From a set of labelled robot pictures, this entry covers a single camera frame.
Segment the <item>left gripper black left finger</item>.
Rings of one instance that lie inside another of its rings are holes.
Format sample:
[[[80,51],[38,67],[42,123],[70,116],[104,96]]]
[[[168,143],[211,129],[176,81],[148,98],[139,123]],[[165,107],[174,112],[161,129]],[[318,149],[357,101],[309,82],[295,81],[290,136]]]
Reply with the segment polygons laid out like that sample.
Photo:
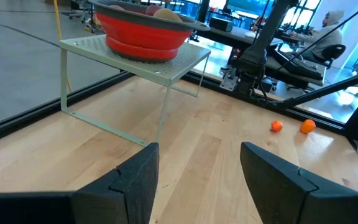
[[[0,193],[0,223],[148,223],[158,170],[153,142],[75,191]]]

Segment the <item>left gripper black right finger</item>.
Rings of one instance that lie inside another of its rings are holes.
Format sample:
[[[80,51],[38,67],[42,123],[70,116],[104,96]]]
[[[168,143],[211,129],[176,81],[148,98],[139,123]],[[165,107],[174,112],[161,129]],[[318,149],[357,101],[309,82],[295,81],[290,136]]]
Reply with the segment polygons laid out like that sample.
[[[358,224],[358,192],[298,167],[251,142],[241,166],[263,223]]]

